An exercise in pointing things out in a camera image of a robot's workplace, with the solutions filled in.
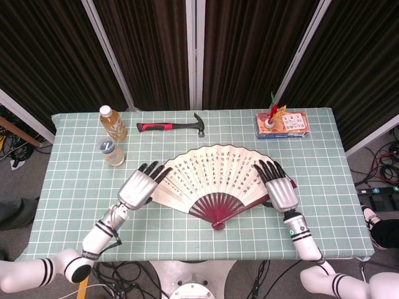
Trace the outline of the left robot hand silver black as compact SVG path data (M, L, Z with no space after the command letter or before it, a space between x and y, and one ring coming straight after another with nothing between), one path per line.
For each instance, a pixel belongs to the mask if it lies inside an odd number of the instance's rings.
M137 210L147 204L157 186L171 172L172 168L165 168L158 162L143 163L127 179L118 191L118 200L130 210Z

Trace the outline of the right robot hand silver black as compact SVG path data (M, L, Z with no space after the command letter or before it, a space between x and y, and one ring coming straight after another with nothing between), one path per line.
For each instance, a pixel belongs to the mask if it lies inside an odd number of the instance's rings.
M273 208L280 213L296 209L299 201L282 166L274 160L264 162L260 159L259 164L254 168L267 189Z

